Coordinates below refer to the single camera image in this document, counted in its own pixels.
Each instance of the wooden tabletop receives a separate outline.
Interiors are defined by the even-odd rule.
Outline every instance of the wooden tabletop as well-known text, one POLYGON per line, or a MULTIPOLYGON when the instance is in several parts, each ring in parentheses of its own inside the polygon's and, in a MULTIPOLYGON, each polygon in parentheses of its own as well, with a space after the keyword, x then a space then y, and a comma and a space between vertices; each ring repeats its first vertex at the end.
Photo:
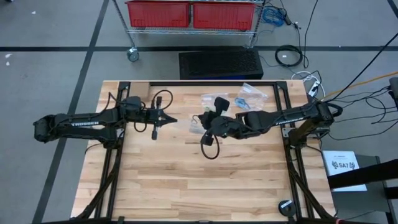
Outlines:
MULTIPOLYGON (((116 96, 118 84, 103 83, 97 111, 104 108, 108 92, 116 96)), ((288 80, 287 84, 292 106, 306 104, 302 81, 288 80)), ((256 88, 269 96, 263 110, 276 111, 272 87, 256 88)), ((255 138, 220 139, 220 156, 211 161, 200 151, 201 134, 188 130, 190 118, 203 113, 202 94, 229 93, 233 102, 240 86, 151 86, 150 98, 163 89, 174 94, 174 101, 165 112, 178 122, 160 128, 156 141, 151 140, 152 127, 137 133, 132 123, 127 124, 113 219, 124 216, 126 220, 286 221, 277 209, 280 201, 292 199, 280 127, 255 138)), ((162 96, 162 105, 166 105, 170 97, 162 96)), ((241 110, 231 103, 230 113, 238 112, 241 110)), ((316 141, 309 145, 318 148, 316 141)), ((213 155, 215 146, 205 150, 213 155)), ((86 153, 72 217, 81 213, 97 192, 105 152, 102 146, 95 146, 86 153)), ((310 190, 333 215, 335 209, 320 153, 304 148, 302 155, 310 190)), ((306 216, 300 190, 299 195, 306 216)))

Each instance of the red plastic crate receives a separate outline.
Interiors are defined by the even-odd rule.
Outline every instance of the red plastic crate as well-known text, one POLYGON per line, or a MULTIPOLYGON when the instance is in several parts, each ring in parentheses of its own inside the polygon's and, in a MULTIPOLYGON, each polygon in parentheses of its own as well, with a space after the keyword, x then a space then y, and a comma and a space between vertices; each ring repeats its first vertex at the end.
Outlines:
POLYGON ((132 27, 188 27, 189 3, 164 1, 129 1, 132 27))
POLYGON ((250 30, 255 4, 193 3, 194 28, 250 30))

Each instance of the caster wheel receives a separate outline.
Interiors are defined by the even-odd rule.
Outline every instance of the caster wheel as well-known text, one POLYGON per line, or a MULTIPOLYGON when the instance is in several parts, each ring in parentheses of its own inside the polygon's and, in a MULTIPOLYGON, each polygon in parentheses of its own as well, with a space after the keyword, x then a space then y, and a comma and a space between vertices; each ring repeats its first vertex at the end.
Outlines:
POLYGON ((132 47, 130 50, 127 51, 127 58, 130 62, 135 62, 139 59, 138 50, 135 47, 132 47))

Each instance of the metal shelf cart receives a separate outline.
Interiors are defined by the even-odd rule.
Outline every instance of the metal shelf cart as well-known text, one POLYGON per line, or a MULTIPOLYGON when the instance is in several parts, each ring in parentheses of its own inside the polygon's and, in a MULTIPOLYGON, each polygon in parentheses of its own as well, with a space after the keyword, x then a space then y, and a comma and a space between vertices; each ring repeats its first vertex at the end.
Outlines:
MULTIPOLYGON (((146 1, 170 1, 170 0, 146 0, 146 1)), ((238 30, 238 29, 196 29, 193 28, 192 23, 187 28, 180 27, 132 27, 128 28, 126 21, 123 18, 121 10, 119 8, 116 0, 112 0, 118 16, 122 22, 124 30, 130 40, 131 48, 127 51, 127 58, 131 62, 135 62, 139 59, 139 52, 134 43, 134 38, 132 35, 134 34, 201 34, 201 35, 244 35, 249 37, 249 44, 245 45, 245 47, 254 47, 254 40, 258 35, 258 28, 261 21, 261 16, 258 16, 257 21, 254 24, 254 28, 251 30, 238 30)), ((190 2, 247 2, 247 3, 256 3, 261 4, 259 15, 262 15, 264 10, 264 6, 266 4, 266 0, 191 0, 190 2)))

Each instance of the white cable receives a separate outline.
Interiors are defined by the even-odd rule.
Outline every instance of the white cable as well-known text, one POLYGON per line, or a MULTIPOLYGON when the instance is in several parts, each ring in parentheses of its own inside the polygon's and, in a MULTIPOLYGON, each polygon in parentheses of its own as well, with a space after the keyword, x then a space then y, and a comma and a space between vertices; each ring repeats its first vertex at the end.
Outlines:
MULTIPOLYGON (((306 77, 302 78, 303 82, 309 81, 309 80, 311 80, 311 79, 315 79, 316 81, 319 82, 319 79, 318 79, 317 77, 313 76, 312 73, 311 73, 311 72, 308 72, 308 71, 295 72, 295 73, 293 73, 293 75, 292 75, 292 77, 291 77, 290 79, 293 80, 293 77, 294 77, 295 75, 301 74, 301 73, 306 73, 306 74, 308 74, 306 77)), ((322 89, 322 92, 323 92, 323 97, 325 98, 325 97, 326 97, 326 92, 325 92, 325 89, 323 88, 322 83, 320 84, 320 86, 321 86, 321 89, 322 89)))

